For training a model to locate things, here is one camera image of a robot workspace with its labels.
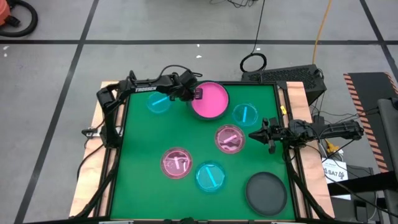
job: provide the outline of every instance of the hazard stripe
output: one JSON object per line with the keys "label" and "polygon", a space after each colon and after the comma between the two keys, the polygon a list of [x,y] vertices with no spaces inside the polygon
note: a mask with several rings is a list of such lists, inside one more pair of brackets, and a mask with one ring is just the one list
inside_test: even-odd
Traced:
{"label": "hazard stripe", "polygon": [[368,120],[367,118],[362,117],[362,116],[360,116],[359,119],[360,119],[361,121],[369,122],[369,120]]}
{"label": "hazard stripe", "polygon": [[387,164],[385,164],[385,163],[383,163],[383,162],[381,162],[381,161],[378,161],[378,160],[376,160],[376,162],[377,162],[377,164],[378,164],[379,166],[382,166],[382,167],[384,167],[384,168],[387,168]]}
{"label": "hazard stripe", "polygon": [[366,133],[373,134],[373,131],[368,129],[368,128],[364,128],[364,130],[365,130]]}
{"label": "hazard stripe", "polygon": [[361,102],[358,100],[353,100],[354,104],[358,105],[358,106],[362,106]]}
{"label": "hazard stripe", "polygon": [[376,153],[378,153],[378,154],[381,154],[380,149],[375,148],[375,147],[372,147],[372,146],[371,146],[371,148],[372,148],[372,151],[373,151],[373,152],[376,152]]}
{"label": "hazard stripe", "polygon": [[380,167],[379,167],[379,169],[380,169],[380,172],[389,172],[388,170],[380,168]]}
{"label": "hazard stripe", "polygon": [[368,139],[376,140],[376,138],[374,136],[370,135],[370,134],[367,134],[366,136],[368,137]]}
{"label": "hazard stripe", "polygon": [[[391,76],[388,73],[386,75],[387,75],[388,79],[390,79],[390,82],[393,86],[394,91],[398,94],[398,89],[395,87],[395,84],[393,83]],[[351,98],[353,99],[353,103],[355,105],[356,111],[358,112],[359,119],[362,122],[366,137],[368,139],[368,143],[371,146],[374,158],[377,162],[377,166],[379,167],[380,172],[388,172],[387,164],[384,162],[384,157],[381,153],[381,150],[379,149],[379,144],[377,143],[377,140],[373,135],[372,127],[369,124],[369,120],[365,117],[366,112],[364,111],[364,108],[362,107],[362,103],[359,99],[357,91],[355,90],[354,83],[348,74],[344,74],[343,77],[347,84],[348,91],[351,95]]]}
{"label": "hazard stripe", "polygon": [[347,87],[348,87],[350,90],[355,90],[355,87],[354,87],[353,85],[347,84]]}
{"label": "hazard stripe", "polygon": [[349,91],[349,93],[351,93],[351,94],[358,95],[358,93],[357,93],[355,90],[348,90],[348,91]]}
{"label": "hazard stripe", "polygon": [[384,161],[383,156],[380,156],[380,155],[375,154],[374,157],[375,157],[376,159],[380,159],[380,160],[383,160],[383,161]]}
{"label": "hazard stripe", "polygon": [[376,143],[376,142],[373,142],[373,141],[369,141],[369,144],[370,144],[371,146],[379,147],[379,144]]}
{"label": "hazard stripe", "polygon": [[356,106],[355,105],[355,107],[356,107],[356,110],[361,110],[361,111],[363,111],[363,107],[362,106]]}

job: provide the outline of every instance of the black floor line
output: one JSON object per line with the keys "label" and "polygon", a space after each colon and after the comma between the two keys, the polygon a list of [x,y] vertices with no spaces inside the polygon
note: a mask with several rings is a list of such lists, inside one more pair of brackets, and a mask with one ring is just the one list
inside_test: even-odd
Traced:
{"label": "black floor line", "polygon": [[[0,44],[79,44],[80,40],[0,40]],[[258,40],[266,45],[314,45],[315,40]],[[254,40],[84,40],[83,44],[98,45],[160,45],[160,44],[254,44]],[[380,45],[378,40],[320,40],[319,45]],[[397,45],[398,40],[386,44]]]}
{"label": "black floor line", "polygon": [[[86,40],[85,44],[160,45],[160,44],[254,44],[255,40]],[[315,40],[258,40],[265,45],[314,45]],[[319,45],[378,45],[377,40],[320,40]]]}
{"label": "black floor line", "polygon": [[384,53],[384,56],[386,57],[388,64],[390,65],[392,74],[394,74],[396,80],[398,80],[398,68],[396,65],[396,62],[394,60],[394,58],[392,58],[392,55],[390,53],[390,50],[388,49],[388,46],[386,44],[386,42],[383,39],[383,36],[381,35],[381,32],[379,30],[379,28],[376,25],[376,21],[374,20],[371,11],[369,10],[368,4],[366,4],[365,0],[360,0],[361,5],[363,7],[363,10],[365,11],[366,17],[369,20],[369,23],[371,24],[371,27],[373,29],[374,34],[377,37],[377,40],[380,42],[381,44],[381,49]]}
{"label": "black floor line", "polygon": [[24,221],[24,219],[25,219],[25,215],[26,215],[27,209],[29,207],[30,200],[32,199],[34,190],[35,190],[36,185],[37,185],[37,181],[38,181],[38,179],[40,177],[40,173],[41,173],[42,168],[43,168],[44,160],[45,160],[45,158],[47,156],[47,152],[49,151],[50,143],[51,143],[52,137],[54,135],[55,128],[57,127],[57,123],[58,123],[59,117],[61,115],[62,107],[63,107],[63,104],[64,104],[65,99],[67,97],[67,93],[68,93],[70,84],[72,82],[73,75],[75,74],[76,66],[78,64],[78,61],[79,61],[79,58],[80,58],[80,54],[81,54],[81,51],[82,51],[83,46],[84,46],[84,40],[87,38],[88,30],[90,28],[91,22],[93,21],[93,17],[94,17],[94,13],[95,13],[96,7],[98,5],[98,1],[99,0],[94,0],[93,1],[93,4],[92,4],[91,9],[90,9],[90,12],[88,14],[88,18],[87,18],[86,24],[84,26],[83,33],[81,34],[80,41],[79,41],[79,43],[77,45],[75,55],[73,56],[73,59],[72,59],[72,62],[71,62],[71,65],[70,65],[70,68],[69,68],[69,71],[68,71],[68,75],[67,75],[67,77],[65,79],[65,82],[63,83],[61,94],[60,94],[60,97],[58,99],[58,103],[57,103],[57,105],[55,107],[55,111],[54,111],[54,114],[52,116],[49,129],[47,130],[47,133],[45,135],[45,138],[44,138],[44,141],[43,141],[43,145],[42,145],[42,148],[40,149],[40,153],[39,153],[39,156],[37,158],[37,161],[36,161],[32,176],[30,177],[30,181],[29,181],[28,186],[26,188],[26,191],[25,191],[24,197],[22,199],[21,205],[19,206],[18,213],[17,213],[16,219],[15,219],[15,222],[14,222],[16,224],[22,223]]}
{"label": "black floor line", "polygon": [[0,44],[79,44],[80,40],[0,40]]}

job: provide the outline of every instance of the wooden platform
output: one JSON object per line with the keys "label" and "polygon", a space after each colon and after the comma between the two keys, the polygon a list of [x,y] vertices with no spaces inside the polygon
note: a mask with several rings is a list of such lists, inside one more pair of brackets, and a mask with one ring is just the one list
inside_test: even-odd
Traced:
{"label": "wooden platform", "polygon": [[[112,84],[115,82],[103,82],[101,87]],[[305,96],[305,90],[303,87],[303,83],[301,82],[287,82],[287,93],[289,95],[290,107],[293,119],[302,119],[307,122],[312,122],[310,110],[307,104],[307,98]],[[284,92],[279,90],[279,98],[281,105],[285,105],[284,100]],[[120,107],[117,125],[121,124],[123,116],[123,105]],[[283,117],[284,123],[288,123],[287,115]],[[96,109],[94,112],[93,122],[91,123],[92,127],[97,127],[103,120],[103,114],[100,105],[97,103]],[[89,153],[94,151],[98,146],[102,144],[101,139],[99,137],[93,138],[88,141],[87,148],[85,151],[84,157],[86,157]],[[316,142],[310,142],[308,145],[311,145],[315,148],[318,148]],[[112,152],[110,156],[110,162],[108,166],[108,170],[112,166],[114,152]],[[315,198],[315,200],[322,206],[324,211],[327,212],[330,216],[334,217],[333,207],[331,205],[331,200],[329,196],[328,187],[326,184],[326,178],[323,173],[322,161],[320,160],[319,153],[316,152],[311,147],[305,147],[300,150],[303,170],[305,174],[305,181],[307,183],[307,188]],[[100,149],[96,154],[94,154],[91,158],[89,158],[80,171],[80,177],[77,182],[75,196],[73,198],[72,207],[70,210],[70,216],[76,215],[79,213],[87,202],[91,199],[93,194],[98,188],[98,184],[100,182],[101,170],[104,162],[105,148]],[[297,199],[298,199],[298,207],[300,211],[301,217],[306,217],[305,207],[303,202],[303,196],[296,186]],[[106,206],[108,202],[109,195],[109,186],[105,190],[103,194],[103,199],[101,203],[101,207],[99,210],[100,216],[105,216]],[[312,212],[313,217],[317,217],[315,212]]]}

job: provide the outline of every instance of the green table surface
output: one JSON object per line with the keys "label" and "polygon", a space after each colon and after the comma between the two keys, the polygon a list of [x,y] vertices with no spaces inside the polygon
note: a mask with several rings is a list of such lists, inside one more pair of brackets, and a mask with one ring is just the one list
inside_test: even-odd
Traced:
{"label": "green table surface", "polygon": [[[225,87],[230,97],[228,110],[222,118],[213,121],[196,118],[186,104],[178,100],[164,114],[154,114],[146,106],[152,93],[131,95],[112,219],[294,220],[282,145],[277,142],[276,153],[270,155],[267,146],[248,138],[248,133],[261,127],[262,118],[278,117],[274,87]],[[235,124],[232,111],[240,103],[253,104],[259,119],[254,126],[242,128],[246,136],[244,148],[237,154],[225,154],[215,145],[215,133],[222,125]],[[162,172],[160,160],[165,151],[177,146],[191,154],[193,167],[186,177],[175,180]],[[206,161],[216,161],[226,172],[225,185],[213,194],[200,190],[195,183],[196,168]],[[272,217],[258,215],[245,198],[247,181],[262,171],[278,176],[287,191],[285,208]]]}

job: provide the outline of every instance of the blue petri dish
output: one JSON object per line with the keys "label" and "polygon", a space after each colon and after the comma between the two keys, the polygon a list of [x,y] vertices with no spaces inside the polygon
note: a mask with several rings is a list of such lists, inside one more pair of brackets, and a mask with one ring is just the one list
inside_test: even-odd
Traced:
{"label": "blue petri dish", "polygon": [[224,169],[215,162],[199,165],[195,178],[199,188],[205,192],[217,192],[225,184]]}
{"label": "blue petri dish", "polygon": [[172,102],[169,97],[163,93],[153,93],[148,97],[147,106],[150,111],[161,114],[170,109]]}
{"label": "blue petri dish", "polygon": [[243,103],[235,106],[232,117],[240,126],[252,126],[257,122],[259,114],[252,104]]}

